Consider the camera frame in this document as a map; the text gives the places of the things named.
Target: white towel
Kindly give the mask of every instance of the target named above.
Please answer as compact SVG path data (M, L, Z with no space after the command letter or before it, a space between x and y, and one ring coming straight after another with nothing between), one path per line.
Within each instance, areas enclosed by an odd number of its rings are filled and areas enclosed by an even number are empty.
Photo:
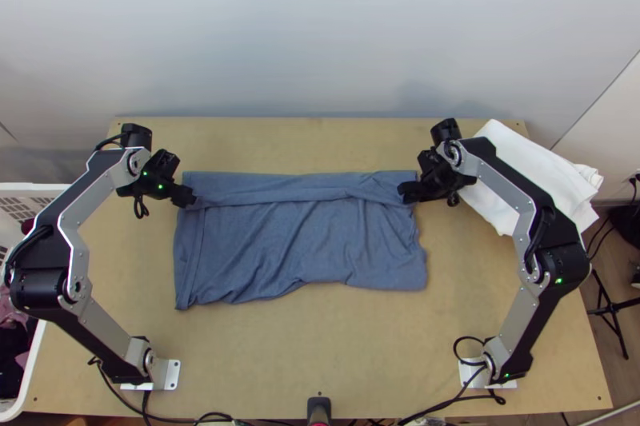
M590 200L603 178L595 168L575 165L500 121L489 120L475 137L489 139L501 160L551 195L556 208L576 224L580 233L598 219ZM478 181L462 188L460 197L491 223L499 235L513 235L518 213L484 183Z

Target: white laundry basket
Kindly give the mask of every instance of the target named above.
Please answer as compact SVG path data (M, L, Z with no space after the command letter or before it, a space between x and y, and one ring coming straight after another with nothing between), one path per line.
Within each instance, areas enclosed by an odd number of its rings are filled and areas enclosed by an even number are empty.
M24 238L20 225L25 220L35 217L41 209L68 187L68 185L0 183L0 265L2 271L4 271L4 261L9 251ZM11 400L0 399L0 423L15 418L22 411L45 326L46 321L38 321L18 397Z

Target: blue fabric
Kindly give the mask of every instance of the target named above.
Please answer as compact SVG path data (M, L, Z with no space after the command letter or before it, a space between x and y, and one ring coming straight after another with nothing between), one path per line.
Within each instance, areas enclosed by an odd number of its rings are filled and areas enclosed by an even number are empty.
M280 297L310 282L426 286L412 205L415 172L302 176L184 173L196 203L178 212L176 308Z

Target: black cable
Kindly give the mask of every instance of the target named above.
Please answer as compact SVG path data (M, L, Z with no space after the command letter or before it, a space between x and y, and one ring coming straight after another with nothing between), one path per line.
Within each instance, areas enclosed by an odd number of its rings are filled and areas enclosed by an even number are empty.
M134 215L139 220L143 219L145 216L149 216L149 209L142 200L141 193L134 196Z
M629 201L629 206L632 206L632 204L635 201L636 196L638 195L638 187L636 185L636 183L638 182L638 179L636 177L632 177L629 178L629 183L631 183L631 186L634 187L634 195L631 197L631 201ZM638 208L640 208L640 203L638 203L638 206L635 209L635 212L633 214L633 216L635 216L638 213ZM591 241L589 241L589 245L586 247L586 253L589 254L589 251L591 250L591 246L594 244L594 241L596 239L596 237L598 236L598 234L600 234L600 232L604 229L604 227L606 226L607 222L609 222L610 217L607 217L605 219L605 221L600 225L600 228L598 228L598 230L595 232L595 234L592 236ZM600 246L602 246L602 242L605 240L605 238L609 235L609 233L611 233L614 230L614 227L611 226L611 228L609 228L606 233L602 236L602 238L600 238L600 241L598 242L598 246L596 247L594 253L592 255L589 256L589 261L592 261L595 258L595 255L598 254L598 251L600 249Z
M483 340L479 340L477 337L475 336L460 336L455 342L454 342L454 355L455 357L458 358L458 361L460 361L462 364L467 364L468 366L483 366L485 364L484 361L465 361L463 360L460 355L458 354L458 344L460 343L460 341L464 341L464 340L473 340L473 341L477 341L478 343L480 343L482 346L484 346L485 342Z
M603 241L605 240L606 237L609 236L609 234L615 229L615 226L611 226L611 228L609 228L606 233L604 234L604 236L602 236L602 238L600 238L600 242L598 243L598 246L596 247L594 254L592 254L589 257L589 261L592 261L595 258L595 255L598 254L598 251L600 251L600 246L602 246Z
M118 140L120 138L124 138L128 133L120 133L120 134L116 134L110 138L107 138L106 140L102 140L100 141L94 148L94 151L99 151L100 149L104 148L106 145L109 144L116 144L118 146L120 146L120 148L124 148L124 146L122 146L120 143L117 143L115 140Z
M591 237L591 241L589 241L589 245L586 247L587 254L589 254L589 251L591 250L591 246L594 244L596 236L600 234L600 232L604 229L606 224L609 222L609 219L610 219L609 217L606 217L606 219L604 220L604 223L600 225L600 228L598 228L598 231L596 231L595 234Z
M146 414L146 406L149 403L149 396L151 396L151 391L147 390L142 395L142 419L144 420L146 426L153 426L151 421L149 420L148 415Z
M225 419L214 419L214 420L208 420L207 417L209 416L227 416L227 418ZM202 416L200 416L199 418L196 419L196 421L194 421L194 426L198 426L199 424L202 423L222 423L222 422L227 422L227 421L233 421L234 418L232 418L231 416L224 414L224 413L220 413L220 412L208 412L203 414ZM253 426L251 423L247 423L245 421L243 421L243 423L248 424L249 426Z
M465 381L465 385L462 386L462 388L460 389L460 392L457 395L455 395L453 398L451 398L450 400L443 401L442 403L438 403L435 406L432 406L431 408L425 409L424 411L416 412L415 414L400 420L398 422L398 426L404 426L405 424L408 424L411 421L416 420L417 418L426 416L427 414L429 414L431 412L436 412L436 411L440 411L441 409L448 408L453 403L457 403L459 401L492 399L496 403L500 404L501 406L503 404L506 404L506 400L502 396L498 396L497 394L495 394L493 389L489 390L489 394L479 394L479 395L476 395L476 396L465 396L465 397L462 397L462 395L464 394L466 389L469 387L469 384L471 384L471 381L473 381L475 379L475 377L478 374L480 374L480 372L484 371L485 369L487 369L486 364L484 364L481 368L478 368L476 370L476 372L471 375L469 380Z
M282 424L282 426L294 426L292 423L287 423L286 421L280 421L280 420L258 420L258 421L264 421L265 423Z
M142 416L142 418L145 420L147 424L149 424L149 419L160 421L161 423L193 424L193 425L201 424L201 423L226 423L234 420L234 418L232 416L229 416L228 414L225 414L223 412L214 412L214 411L208 412L207 414L200 416L200 418L197 420L179 420L175 418L165 418L162 416L156 416L156 415L150 414L146 412L146 406L149 402L149 396L151 394L151 391L149 391L148 394L145 395L146 397L142 398L142 407L144 408L144 411L140 410L135 406L133 406L132 404L130 404L122 396L120 396L118 392L115 390L115 388L111 385L111 383L109 382L109 379L106 377L106 374L104 373L104 371L102 371L102 361L100 361L96 357L93 357L89 360L87 364L89 365L95 364L96 366L98 366L98 371L100 372L100 376L102 376L102 380L105 382L106 387L109 388L111 393L118 399L118 401L124 404L129 410ZM218 418L208 420L206 419L208 416L218 416Z
M6 259L4 281L5 281L5 286L7 288L9 287L9 284L10 284L11 272L15 269L15 263L16 263L16 261L18 261L18 258L29 247L33 246L36 241L42 239L44 236L48 236L48 235L52 234L53 231L54 231L54 229L53 229L53 227L51 225L39 226L33 232L33 234L31 234L28 238L26 238L24 241L19 243L18 246L16 246L14 248L14 250L11 252L9 257Z

